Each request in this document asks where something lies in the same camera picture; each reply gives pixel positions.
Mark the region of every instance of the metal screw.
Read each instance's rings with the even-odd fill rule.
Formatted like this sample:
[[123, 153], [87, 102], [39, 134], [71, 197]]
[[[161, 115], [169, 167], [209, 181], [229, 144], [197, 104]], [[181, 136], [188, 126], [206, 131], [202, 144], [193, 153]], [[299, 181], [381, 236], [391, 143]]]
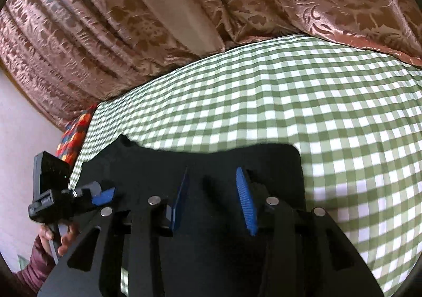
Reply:
[[112, 212], [113, 212], [112, 208], [106, 207], [106, 208], [101, 209], [100, 214], [101, 214], [101, 216], [107, 217], [107, 216], [110, 216], [112, 214]]
[[161, 202], [161, 198], [159, 196], [152, 196], [148, 198], [149, 205], [156, 205]]
[[274, 205], [277, 205], [279, 202], [280, 201], [277, 197], [268, 197], [267, 198], [267, 204], [268, 205], [274, 206]]
[[314, 214], [319, 217], [325, 216], [325, 210], [323, 208], [317, 207], [314, 209]]

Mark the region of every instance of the blue rubber pad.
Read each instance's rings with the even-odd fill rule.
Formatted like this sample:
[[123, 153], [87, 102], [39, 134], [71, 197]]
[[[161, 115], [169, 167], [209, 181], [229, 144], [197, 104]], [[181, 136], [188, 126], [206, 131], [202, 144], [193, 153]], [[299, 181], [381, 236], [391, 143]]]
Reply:
[[245, 173], [241, 167], [236, 170], [236, 186], [239, 193], [246, 228], [252, 236], [258, 233], [257, 209], [252, 200]]
[[116, 188], [111, 188], [101, 192], [99, 195], [92, 197], [92, 204], [96, 206], [101, 206], [110, 203], [114, 198], [115, 190]]

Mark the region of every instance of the green gingham cloth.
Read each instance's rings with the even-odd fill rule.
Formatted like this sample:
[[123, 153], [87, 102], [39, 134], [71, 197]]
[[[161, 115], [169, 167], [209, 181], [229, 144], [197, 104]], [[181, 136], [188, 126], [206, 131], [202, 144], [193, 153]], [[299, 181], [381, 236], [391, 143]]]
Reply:
[[246, 45], [101, 103], [71, 187], [120, 134], [186, 152], [290, 143], [307, 207], [329, 211], [391, 296], [422, 251], [421, 85], [392, 56], [305, 35]]

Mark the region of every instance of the curtain fold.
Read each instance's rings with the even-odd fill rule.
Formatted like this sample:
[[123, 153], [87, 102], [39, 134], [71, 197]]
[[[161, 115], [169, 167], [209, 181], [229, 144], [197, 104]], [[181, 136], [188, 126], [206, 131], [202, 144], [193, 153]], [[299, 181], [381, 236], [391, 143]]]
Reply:
[[0, 59], [56, 125], [176, 67], [305, 32], [422, 66], [414, 0], [8, 0]]

